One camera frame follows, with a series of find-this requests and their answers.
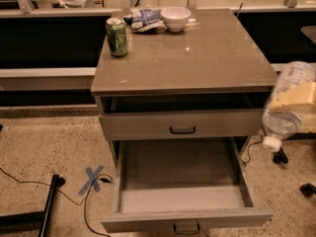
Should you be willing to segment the black stand leg left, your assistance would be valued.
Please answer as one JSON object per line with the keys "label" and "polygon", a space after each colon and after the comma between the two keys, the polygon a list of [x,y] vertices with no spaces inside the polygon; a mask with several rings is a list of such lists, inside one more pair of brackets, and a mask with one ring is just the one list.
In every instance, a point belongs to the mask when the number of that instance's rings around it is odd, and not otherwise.
{"label": "black stand leg left", "polygon": [[49,191],[44,210],[0,216],[0,233],[14,233],[36,230],[38,237],[48,237],[48,229],[57,189],[65,184],[65,180],[54,174],[48,185]]}

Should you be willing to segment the blue white snack bag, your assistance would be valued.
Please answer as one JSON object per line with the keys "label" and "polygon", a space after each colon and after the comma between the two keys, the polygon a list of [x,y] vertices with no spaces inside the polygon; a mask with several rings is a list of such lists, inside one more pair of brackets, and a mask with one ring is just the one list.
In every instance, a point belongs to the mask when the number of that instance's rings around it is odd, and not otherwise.
{"label": "blue white snack bag", "polygon": [[123,20],[131,26],[133,32],[146,32],[164,25],[160,13],[153,9],[132,10]]}

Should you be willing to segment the black stand leg right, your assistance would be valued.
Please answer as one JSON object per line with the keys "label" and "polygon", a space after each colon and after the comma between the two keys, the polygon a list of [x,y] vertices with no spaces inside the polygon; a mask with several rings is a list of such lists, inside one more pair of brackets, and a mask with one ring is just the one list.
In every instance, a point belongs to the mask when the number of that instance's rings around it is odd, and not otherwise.
{"label": "black stand leg right", "polygon": [[274,154],[273,161],[276,164],[287,164],[288,163],[288,158],[285,155],[285,153],[284,153],[282,148],[279,150],[279,152]]}

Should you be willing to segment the clear plastic water bottle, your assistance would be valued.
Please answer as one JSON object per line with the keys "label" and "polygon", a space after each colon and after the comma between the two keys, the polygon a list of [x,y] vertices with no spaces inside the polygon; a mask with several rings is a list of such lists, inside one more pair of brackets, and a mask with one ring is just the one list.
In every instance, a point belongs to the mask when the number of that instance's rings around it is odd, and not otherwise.
{"label": "clear plastic water bottle", "polygon": [[270,103],[272,97],[310,82],[315,82],[315,68],[306,62],[290,62],[280,72],[262,116],[262,125],[266,133],[263,139],[263,146],[267,150],[278,152],[282,143],[298,131],[303,115],[297,112],[271,112]]}

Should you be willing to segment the green soda can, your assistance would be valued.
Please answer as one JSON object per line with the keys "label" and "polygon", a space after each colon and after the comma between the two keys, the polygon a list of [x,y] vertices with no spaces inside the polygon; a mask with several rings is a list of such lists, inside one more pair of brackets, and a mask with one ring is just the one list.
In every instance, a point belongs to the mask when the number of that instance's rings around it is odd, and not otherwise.
{"label": "green soda can", "polygon": [[106,21],[106,31],[111,54],[122,57],[127,54],[127,38],[125,24],[118,18],[109,18]]}

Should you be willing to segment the white bowl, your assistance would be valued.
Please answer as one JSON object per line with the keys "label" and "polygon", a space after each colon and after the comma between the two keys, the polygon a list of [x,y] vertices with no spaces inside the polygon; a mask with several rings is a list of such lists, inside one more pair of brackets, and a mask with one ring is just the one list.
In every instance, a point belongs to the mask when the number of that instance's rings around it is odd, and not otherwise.
{"label": "white bowl", "polygon": [[179,32],[188,23],[191,11],[184,7],[168,7],[164,8],[160,15],[171,32]]}

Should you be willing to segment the black stand leg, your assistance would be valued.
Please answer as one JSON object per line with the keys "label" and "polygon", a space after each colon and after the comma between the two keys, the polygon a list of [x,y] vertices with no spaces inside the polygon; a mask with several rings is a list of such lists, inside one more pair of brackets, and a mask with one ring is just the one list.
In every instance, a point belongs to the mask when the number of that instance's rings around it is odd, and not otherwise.
{"label": "black stand leg", "polygon": [[273,161],[276,164],[287,164],[288,163],[288,158],[285,155],[285,153],[284,153],[282,148],[279,150],[279,152],[274,154]]}
{"label": "black stand leg", "polygon": [[44,210],[0,216],[0,233],[14,233],[36,230],[38,237],[48,237],[48,229],[57,189],[65,184],[65,180],[54,174],[48,185],[49,191]]}

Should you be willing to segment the open grey middle drawer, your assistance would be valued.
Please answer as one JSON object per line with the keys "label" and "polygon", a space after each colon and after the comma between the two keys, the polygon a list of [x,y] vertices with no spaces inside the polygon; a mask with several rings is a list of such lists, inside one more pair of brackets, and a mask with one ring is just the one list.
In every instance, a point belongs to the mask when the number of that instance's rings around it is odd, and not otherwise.
{"label": "open grey middle drawer", "polygon": [[109,233],[255,227],[258,208],[232,138],[133,140],[119,144]]}

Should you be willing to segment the black caster foot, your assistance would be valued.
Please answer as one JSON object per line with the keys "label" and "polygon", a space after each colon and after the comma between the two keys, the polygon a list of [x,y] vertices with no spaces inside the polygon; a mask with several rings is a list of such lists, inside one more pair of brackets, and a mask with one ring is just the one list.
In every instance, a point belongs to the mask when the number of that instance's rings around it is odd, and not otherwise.
{"label": "black caster foot", "polygon": [[307,198],[312,197],[313,195],[316,195],[316,187],[310,183],[306,183],[306,184],[302,185],[300,187],[300,191]]}

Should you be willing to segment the grey drawer cabinet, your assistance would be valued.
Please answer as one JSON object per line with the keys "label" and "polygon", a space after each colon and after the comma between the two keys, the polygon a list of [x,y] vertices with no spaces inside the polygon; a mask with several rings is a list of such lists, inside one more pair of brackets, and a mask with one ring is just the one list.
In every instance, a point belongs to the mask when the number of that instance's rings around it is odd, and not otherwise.
{"label": "grey drawer cabinet", "polygon": [[[275,71],[231,11],[198,10],[181,32],[130,34],[124,57],[116,58],[104,50],[91,91],[99,115],[263,112],[276,79]],[[240,160],[253,135],[229,136],[238,147]],[[119,144],[133,140],[106,140],[117,168]]]}

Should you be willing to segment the blue tape cross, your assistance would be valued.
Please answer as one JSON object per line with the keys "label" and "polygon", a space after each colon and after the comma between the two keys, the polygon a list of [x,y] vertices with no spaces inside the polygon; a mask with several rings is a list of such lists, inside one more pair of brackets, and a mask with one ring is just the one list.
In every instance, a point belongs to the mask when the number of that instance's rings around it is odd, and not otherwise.
{"label": "blue tape cross", "polygon": [[88,180],[85,185],[81,188],[78,195],[84,195],[90,187],[93,187],[96,192],[101,190],[100,185],[98,184],[97,177],[104,169],[103,165],[99,165],[96,170],[93,170],[91,167],[87,167],[85,169],[86,174],[88,176]]}

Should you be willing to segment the closed grey upper drawer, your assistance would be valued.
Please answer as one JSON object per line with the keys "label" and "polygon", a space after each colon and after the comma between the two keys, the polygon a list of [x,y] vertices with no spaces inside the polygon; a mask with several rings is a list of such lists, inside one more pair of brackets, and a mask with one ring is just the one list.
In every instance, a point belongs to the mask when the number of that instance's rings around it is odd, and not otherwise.
{"label": "closed grey upper drawer", "polygon": [[148,112],[99,115],[106,139],[140,140],[229,137],[256,134],[259,109]]}

